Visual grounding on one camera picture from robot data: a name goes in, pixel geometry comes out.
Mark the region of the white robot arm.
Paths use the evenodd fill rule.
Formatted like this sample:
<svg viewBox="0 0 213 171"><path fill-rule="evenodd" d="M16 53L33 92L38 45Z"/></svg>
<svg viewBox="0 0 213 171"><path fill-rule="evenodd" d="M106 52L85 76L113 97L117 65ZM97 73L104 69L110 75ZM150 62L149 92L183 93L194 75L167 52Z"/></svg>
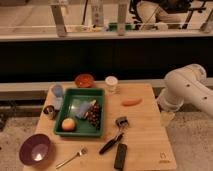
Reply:
<svg viewBox="0 0 213 171"><path fill-rule="evenodd" d="M184 101L213 118L213 90L202 84L206 70L199 64L190 64L172 70L164 77L165 87L157 97L157 104L164 111L178 111Z"/></svg>

